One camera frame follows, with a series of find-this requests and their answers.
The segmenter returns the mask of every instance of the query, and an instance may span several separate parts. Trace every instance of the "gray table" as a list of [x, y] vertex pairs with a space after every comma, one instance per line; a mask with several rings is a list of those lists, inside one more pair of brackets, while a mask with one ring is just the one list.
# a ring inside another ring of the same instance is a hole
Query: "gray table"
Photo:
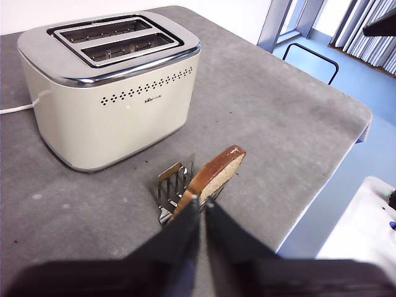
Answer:
[[[369, 125], [362, 103], [198, 14], [153, 11], [202, 42], [191, 109], [178, 132], [86, 174], [50, 152], [32, 110], [1, 116], [2, 291], [28, 265], [126, 256], [160, 231], [157, 174], [190, 153], [201, 166], [231, 144], [248, 153], [219, 202], [276, 250]], [[19, 35], [1, 37], [2, 109], [30, 103]], [[212, 296], [201, 234], [195, 295]]]

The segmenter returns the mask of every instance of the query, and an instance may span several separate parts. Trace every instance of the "floor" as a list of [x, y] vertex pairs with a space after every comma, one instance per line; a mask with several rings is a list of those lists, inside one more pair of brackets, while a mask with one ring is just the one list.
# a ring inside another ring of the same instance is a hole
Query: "floor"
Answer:
[[[362, 101], [373, 113], [367, 141], [352, 148], [278, 252], [285, 257], [312, 258], [365, 177], [377, 176], [396, 186], [396, 79], [327, 47], [323, 38], [299, 37], [276, 47], [273, 54], [282, 58], [292, 42], [338, 62], [340, 70], [332, 87]], [[295, 46], [286, 61], [324, 82], [334, 71], [333, 65]]]

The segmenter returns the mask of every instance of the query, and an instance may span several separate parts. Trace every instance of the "cream toaster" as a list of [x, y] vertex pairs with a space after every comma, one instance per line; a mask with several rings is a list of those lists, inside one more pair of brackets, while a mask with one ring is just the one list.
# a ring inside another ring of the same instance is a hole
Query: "cream toaster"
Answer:
[[75, 170], [110, 166], [187, 120], [200, 41], [162, 15], [35, 28], [18, 50], [41, 137]]

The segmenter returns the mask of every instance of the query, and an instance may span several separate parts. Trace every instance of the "brand logo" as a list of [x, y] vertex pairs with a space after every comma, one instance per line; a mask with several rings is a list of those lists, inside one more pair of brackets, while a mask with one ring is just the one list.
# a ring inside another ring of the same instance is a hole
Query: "brand logo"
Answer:
[[153, 101], [154, 99], [158, 99], [158, 98], [161, 98], [161, 95], [158, 95], [158, 96], [156, 96], [156, 97], [152, 97], [152, 98], [148, 97], [146, 100], [144, 100], [144, 103], [147, 103], [147, 102]]

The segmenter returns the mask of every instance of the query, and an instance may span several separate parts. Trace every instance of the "white cable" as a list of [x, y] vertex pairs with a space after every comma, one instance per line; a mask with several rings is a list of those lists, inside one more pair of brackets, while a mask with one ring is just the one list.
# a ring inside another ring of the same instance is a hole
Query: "white cable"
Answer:
[[33, 108], [33, 104], [18, 106], [18, 107], [14, 107], [14, 108], [8, 108], [6, 110], [0, 110], [0, 114], [16, 113], [17, 111], [29, 110], [30, 108]]

